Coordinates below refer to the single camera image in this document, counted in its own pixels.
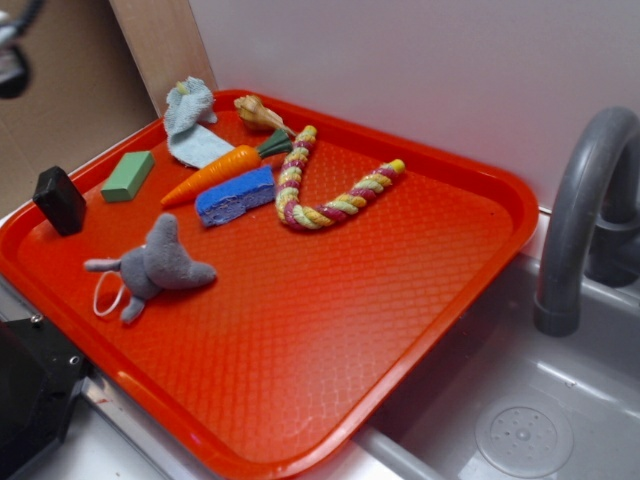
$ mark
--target plastic tray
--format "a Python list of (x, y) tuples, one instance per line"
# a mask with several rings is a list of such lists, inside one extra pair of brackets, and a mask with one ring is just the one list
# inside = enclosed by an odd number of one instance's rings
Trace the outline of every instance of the plastic tray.
[[(267, 136), (235, 113), (246, 93), (216, 94), (212, 130), (234, 145)], [(143, 244), (159, 199), (191, 173), (168, 153), (161, 120), (73, 175), (88, 205), (81, 233), (59, 236), (33, 204), (0, 230), (0, 270), (21, 293), (205, 465), (238, 479), (291, 476), (342, 445), (538, 216), (531, 191), (509, 173), (262, 99), (291, 128), (318, 129), (303, 204), (334, 198), (394, 158), (407, 172), (356, 217), (316, 232), (282, 225), (273, 205), (212, 229), (193, 205), (172, 209), (185, 248), (218, 279), (161, 293), (130, 326), (120, 309), (94, 315), (99, 275), (83, 262)], [(140, 150), (156, 165), (137, 197), (105, 203), (101, 184), (124, 153)]]

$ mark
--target braided rope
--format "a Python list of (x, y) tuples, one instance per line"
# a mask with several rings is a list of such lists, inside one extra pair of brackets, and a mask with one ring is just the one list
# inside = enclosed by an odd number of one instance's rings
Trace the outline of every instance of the braided rope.
[(278, 218), (296, 230), (318, 230), (346, 220), (374, 200), (405, 170), (402, 160), (393, 160), (365, 175), (351, 190), (324, 205), (314, 208), (300, 205), (298, 194), (302, 172), (309, 161), (316, 133), (316, 129), (308, 125), (296, 136), (293, 150), (285, 157), (278, 179)]

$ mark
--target white string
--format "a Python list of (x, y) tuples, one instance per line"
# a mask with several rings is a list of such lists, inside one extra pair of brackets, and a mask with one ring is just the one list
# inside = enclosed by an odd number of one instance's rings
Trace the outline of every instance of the white string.
[(108, 271), (108, 272), (104, 272), (102, 275), (100, 275), (100, 280), (98, 280), (98, 284), (96, 285), (96, 289), (93, 292), (93, 313), (95, 313), (99, 317), (105, 317), (105, 316), (109, 315), (111, 312), (113, 312), (115, 310), (115, 308), (120, 303), (120, 300), (122, 300), (122, 295), (124, 294), (124, 289), (126, 288), (124, 283), (123, 283), (122, 286), (120, 287), (120, 290), (118, 291), (118, 295), (116, 295), (116, 299), (113, 301), (111, 306), (109, 308), (107, 308), (106, 310), (103, 310), (102, 312), (100, 310), (98, 310), (98, 296), (100, 294), (100, 287), (102, 287), (102, 282), (104, 282), (104, 279), (110, 273), (115, 275), (116, 277), (118, 277), (118, 278), (120, 278), (122, 280), (122, 277), (120, 276), (120, 274), (118, 272)]

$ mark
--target green sponge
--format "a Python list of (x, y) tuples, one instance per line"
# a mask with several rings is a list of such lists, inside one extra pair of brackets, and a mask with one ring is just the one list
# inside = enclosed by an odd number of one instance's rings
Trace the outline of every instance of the green sponge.
[(125, 153), (100, 190), (107, 202), (133, 200), (153, 167), (151, 152)]

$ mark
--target faucet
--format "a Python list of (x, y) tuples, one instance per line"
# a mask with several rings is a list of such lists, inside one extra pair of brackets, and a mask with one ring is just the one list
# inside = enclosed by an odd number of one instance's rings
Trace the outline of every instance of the faucet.
[(562, 177), (540, 261), (538, 330), (561, 337), (580, 322), (583, 273), (621, 287), (640, 275), (640, 120), (611, 107), (582, 132)]

